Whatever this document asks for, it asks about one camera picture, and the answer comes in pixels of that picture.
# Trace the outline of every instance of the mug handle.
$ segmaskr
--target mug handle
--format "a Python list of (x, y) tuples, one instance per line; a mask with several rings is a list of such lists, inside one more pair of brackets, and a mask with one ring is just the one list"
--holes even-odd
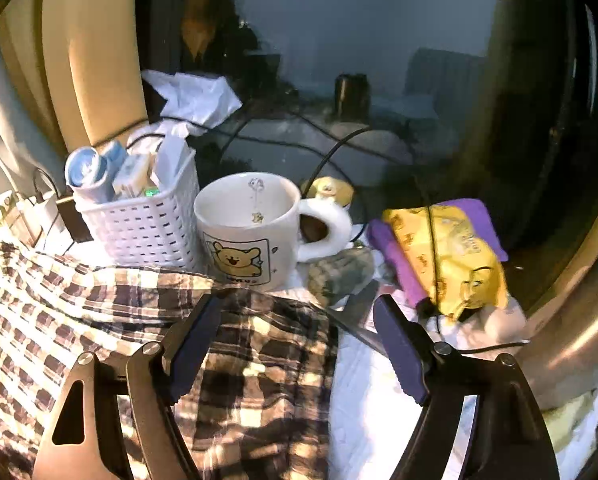
[(339, 204), (322, 198), (307, 198), (299, 202), (299, 213), (321, 220), (328, 227), (328, 236), (318, 242), (299, 244), (297, 260), (308, 262), (337, 254), (346, 247), (352, 234), (350, 215)]

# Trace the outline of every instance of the crumpled tissue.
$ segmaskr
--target crumpled tissue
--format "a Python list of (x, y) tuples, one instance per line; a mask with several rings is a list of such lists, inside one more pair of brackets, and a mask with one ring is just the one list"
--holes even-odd
[[(166, 99), (162, 116), (179, 117), (214, 127), (241, 108), (241, 101), (223, 76), (209, 78), (180, 72), (169, 75), (156, 70), (142, 70), (141, 76)], [(170, 133), (175, 122), (162, 121), (157, 133)], [(199, 137), (205, 133), (203, 128), (191, 124), (186, 126), (191, 135)]]

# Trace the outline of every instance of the white mug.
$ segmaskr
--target white mug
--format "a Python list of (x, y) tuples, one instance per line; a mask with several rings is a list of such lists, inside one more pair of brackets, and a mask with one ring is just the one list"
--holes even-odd
[[(270, 290), (297, 262), (337, 254), (350, 239), (348, 213), (330, 200), (301, 199), (295, 184), (272, 173), (237, 173), (215, 180), (195, 199), (197, 232), (226, 280)], [(328, 236), (300, 242), (299, 215), (318, 218)]]

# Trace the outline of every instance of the purple package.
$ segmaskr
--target purple package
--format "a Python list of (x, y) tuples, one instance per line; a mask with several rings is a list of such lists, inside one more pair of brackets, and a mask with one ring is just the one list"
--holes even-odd
[(368, 243), (381, 251), (386, 261), (393, 265), (401, 290), (413, 307), (428, 297), (406, 255), (403, 254), (397, 238), (394, 237), (390, 225), (379, 219), (370, 220), (366, 237)]
[(481, 200), (476, 198), (458, 198), (442, 202), (439, 205), (455, 206), (461, 209), (470, 219), (475, 234), (490, 246), (490, 249), (496, 254), (499, 261), (508, 261), (508, 253), (501, 247), (488, 209)]

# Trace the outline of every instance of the yellow wet wipes packet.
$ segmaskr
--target yellow wet wipes packet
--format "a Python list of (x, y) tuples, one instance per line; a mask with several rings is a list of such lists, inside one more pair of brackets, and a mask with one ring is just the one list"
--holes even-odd
[[(474, 233), (458, 207), (431, 208), (439, 266), (439, 312), (457, 320), (466, 308), (487, 304), (505, 308), (508, 289), (503, 267), (490, 246)], [(386, 209), (388, 222), (419, 282), (435, 302), (434, 262), (425, 207)]]

